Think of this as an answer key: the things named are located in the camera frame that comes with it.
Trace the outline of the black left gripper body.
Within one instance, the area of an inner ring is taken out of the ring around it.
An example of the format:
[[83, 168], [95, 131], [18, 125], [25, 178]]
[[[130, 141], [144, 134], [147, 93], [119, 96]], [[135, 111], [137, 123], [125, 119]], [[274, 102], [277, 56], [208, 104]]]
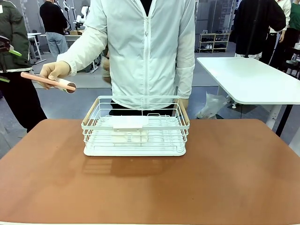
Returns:
[[0, 52], [8, 52], [10, 50], [10, 40], [4, 36], [0, 36]]

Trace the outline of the person's right hand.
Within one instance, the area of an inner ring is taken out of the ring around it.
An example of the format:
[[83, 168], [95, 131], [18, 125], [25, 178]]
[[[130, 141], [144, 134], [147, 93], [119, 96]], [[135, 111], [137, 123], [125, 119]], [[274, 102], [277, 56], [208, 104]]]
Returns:
[[65, 78], [71, 71], [70, 66], [64, 61], [47, 63], [42, 66], [39, 76], [56, 80], [57, 78]]

